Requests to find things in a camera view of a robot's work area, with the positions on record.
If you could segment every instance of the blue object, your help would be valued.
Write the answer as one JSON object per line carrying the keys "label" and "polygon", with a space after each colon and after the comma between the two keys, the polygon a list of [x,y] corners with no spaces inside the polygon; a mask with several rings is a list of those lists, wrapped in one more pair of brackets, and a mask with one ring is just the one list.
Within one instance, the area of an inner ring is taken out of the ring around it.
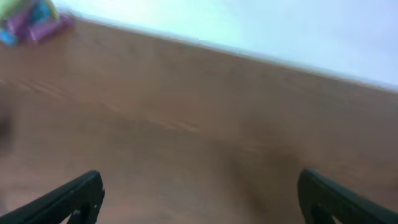
{"label": "blue object", "polygon": [[52,10],[44,0],[41,0],[32,13],[30,24],[43,24],[52,17]]}
{"label": "blue object", "polygon": [[7,30],[0,31],[0,40],[8,46],[16,46],[19,43],[19,39]]}

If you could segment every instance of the colorful object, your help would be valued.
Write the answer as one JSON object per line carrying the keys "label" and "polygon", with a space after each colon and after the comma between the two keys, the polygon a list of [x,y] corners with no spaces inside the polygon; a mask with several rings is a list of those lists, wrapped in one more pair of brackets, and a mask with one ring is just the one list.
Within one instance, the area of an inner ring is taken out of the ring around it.
{"label": "colorful object", "polygon": [[0,40],[2,40],[8,46],[15,46],[19,43],[18,37],[14,36],[7,30],[0,31]]}
{"label": "colorful object", "polygon": [[0,41],[6,45],[26,39],[38,44],[72,24],[70,17],[60,16],[51,0],[0,0]]}
{"label": "colorful object", "polygon": [[71,26],[73,21],[70,17],[62,15],[59,21],[38,24],[29,30],[30,39],[39,43],[59,31]]}

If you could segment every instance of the purple object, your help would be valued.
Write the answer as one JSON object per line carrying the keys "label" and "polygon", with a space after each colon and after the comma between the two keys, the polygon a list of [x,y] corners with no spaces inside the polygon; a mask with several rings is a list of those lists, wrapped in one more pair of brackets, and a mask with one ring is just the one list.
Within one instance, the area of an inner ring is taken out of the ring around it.
{"label": "purple object", "polygon": [[37,5],[37,0],[29,0],[26,6],[21,9],[15,16],[7,20],[8,29],[16,36],[25,35],[30,23],[30,17]]}
{"label": "purple object", "polygon": [[38,24],[29,29],[30,39],[32,39],[36,44],[40,41],[45,40],[47,37],[50,37],[61,30],[71,26],[73,24],[73,20],[66,16],[61,15],[59,21],[52,21],[45,24]]}

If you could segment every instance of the white surface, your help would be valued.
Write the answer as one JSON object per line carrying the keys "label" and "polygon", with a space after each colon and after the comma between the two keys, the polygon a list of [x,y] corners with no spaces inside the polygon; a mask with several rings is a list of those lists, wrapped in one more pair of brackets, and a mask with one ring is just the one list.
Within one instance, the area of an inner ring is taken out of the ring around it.
{"label": "white surface", "polygon": [[53,0],[78,16],[398,90],[396,0]]}

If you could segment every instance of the brown table surface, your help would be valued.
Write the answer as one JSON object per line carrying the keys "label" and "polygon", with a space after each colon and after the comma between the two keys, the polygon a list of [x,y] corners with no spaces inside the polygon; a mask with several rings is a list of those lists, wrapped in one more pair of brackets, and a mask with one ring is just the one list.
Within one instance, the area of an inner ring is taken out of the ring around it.
{"label": "brown table surface", "polygon": [[398,96],[78,22],[0,48],[0,213],[101,172],[98,223],[303,223],[303,167],[398,210]]}

